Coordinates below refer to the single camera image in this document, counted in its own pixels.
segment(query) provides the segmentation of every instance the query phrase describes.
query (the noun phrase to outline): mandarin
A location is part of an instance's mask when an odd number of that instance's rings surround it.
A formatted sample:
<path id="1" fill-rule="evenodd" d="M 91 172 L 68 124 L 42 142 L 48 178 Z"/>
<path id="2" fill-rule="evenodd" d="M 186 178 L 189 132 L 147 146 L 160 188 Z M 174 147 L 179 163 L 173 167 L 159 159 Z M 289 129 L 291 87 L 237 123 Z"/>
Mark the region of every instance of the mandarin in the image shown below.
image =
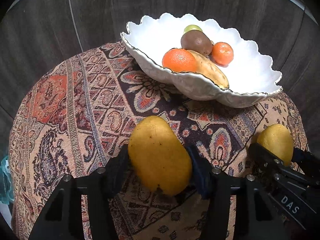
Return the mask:
<path id="1" fill-rule="evenodd" d="M 170 68 L 174 72 L 196 72 L 197 61 L 185 49 L 170 49 L 162 58 L 162 66 Z"/>
<path id="2" fill-rule="evenodd" d="M 212 46 L 212 57 L 216 63 L 227 65 L 233 60 L 233 49 L 228 43 L 217 42 Z"/>

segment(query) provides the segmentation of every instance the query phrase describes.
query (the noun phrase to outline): green grape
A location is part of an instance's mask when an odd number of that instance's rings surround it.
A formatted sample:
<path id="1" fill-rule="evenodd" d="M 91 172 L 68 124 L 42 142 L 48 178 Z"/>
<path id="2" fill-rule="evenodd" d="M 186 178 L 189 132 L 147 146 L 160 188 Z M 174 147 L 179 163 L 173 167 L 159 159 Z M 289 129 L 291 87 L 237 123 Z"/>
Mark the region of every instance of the green grape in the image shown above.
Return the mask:
<path id="1" fill-rule="evenodd" d="M 184 28 L 183 34 L 185 34 L 188 31 L 191 31 L 191 30 L 198 30 L 198 31 L 203 32 L 199 26 L 191 24 L 191 25 L 188 25 L 187 27 Z"/>

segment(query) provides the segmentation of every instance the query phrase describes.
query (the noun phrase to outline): table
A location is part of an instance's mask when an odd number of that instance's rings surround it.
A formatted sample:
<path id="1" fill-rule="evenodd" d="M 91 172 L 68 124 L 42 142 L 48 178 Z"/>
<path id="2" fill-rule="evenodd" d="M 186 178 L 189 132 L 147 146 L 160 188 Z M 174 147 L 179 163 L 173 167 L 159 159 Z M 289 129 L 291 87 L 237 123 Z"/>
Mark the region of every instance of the table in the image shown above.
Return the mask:
<path id="1" fill-rule="evenodd" d="M 20 105 L 9 145 L 17 236 L 28 239 L 65 173 L 80 177 L 106 165 L 149 115 L 165 119 L 181 143 L 195 144 L 232 176 L 250 172 L 247 148 L 274 123 L 291 131 L 295 147 L 308 147 L 299 112 L 285 93 L 243 109 L 194 101 L 146 76 L 121 42 L 105 44 L 56 66 Z M 208 204 L 193 187 L 179 198 L 150 193 L 129 168 L 110 210 L 120 239 L 197 239 Z M 235 204 L 232 196 L 227 239 L 233 237 Z M 85 197 L 82 210 L 85 239 L 91 239 Z"/>

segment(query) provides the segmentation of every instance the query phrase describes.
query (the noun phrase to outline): dark wood wall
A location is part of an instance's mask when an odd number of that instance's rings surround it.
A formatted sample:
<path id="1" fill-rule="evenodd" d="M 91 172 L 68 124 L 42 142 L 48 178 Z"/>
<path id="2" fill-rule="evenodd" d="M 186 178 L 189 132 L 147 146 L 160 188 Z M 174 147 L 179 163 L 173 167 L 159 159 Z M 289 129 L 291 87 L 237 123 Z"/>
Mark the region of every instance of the dark wood wall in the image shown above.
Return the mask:
<path id="1" fill-rule="evenodd" d="M 55 65 L 119 40 L 127 21 L 164 12 L 214 18 L 255 40 L 283 72 L 281 85 L 300 110 L 311 149 L 320 151 L 319 28 L 289 0 L 20 0 L 0 23 L 0 125 L 11 125 L 24 95 Z"/>

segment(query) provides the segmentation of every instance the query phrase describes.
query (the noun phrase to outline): ceramic bowl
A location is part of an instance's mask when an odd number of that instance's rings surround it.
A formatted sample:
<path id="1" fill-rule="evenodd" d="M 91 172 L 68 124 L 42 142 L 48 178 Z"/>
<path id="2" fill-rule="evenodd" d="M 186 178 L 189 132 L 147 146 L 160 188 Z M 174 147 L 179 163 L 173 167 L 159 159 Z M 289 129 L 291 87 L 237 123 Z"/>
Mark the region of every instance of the ceramic bowl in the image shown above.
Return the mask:
<path id="1" fill-rule="evenodd" d="M 184 28 L 190 24 L 198 25 L 214 43 L 223 41 L 233 48 L 234 59 L 228 67 L 218 65 L 228 78 L 229 89 L 219 88 L 199 73 L 175 73 L 162 67 L 164 54 L 181 48 Z M 224 29 L 213 19 L 199 21 L 191 14 L 176 18 L 164 13 L 159 19 L 143 16 L 139 25 L 128 22 L 127 31 L 120 34 L 122 41 L 141 69 L 159 82 L 175 85 L 188 98 L 215 99 L 226 106 L 243 108 L 282 91 L 277 85 L 282 73 L 272 69 L 272 57 L 261 55 L 255 41 L 245 41 L 236 29 Z"/>

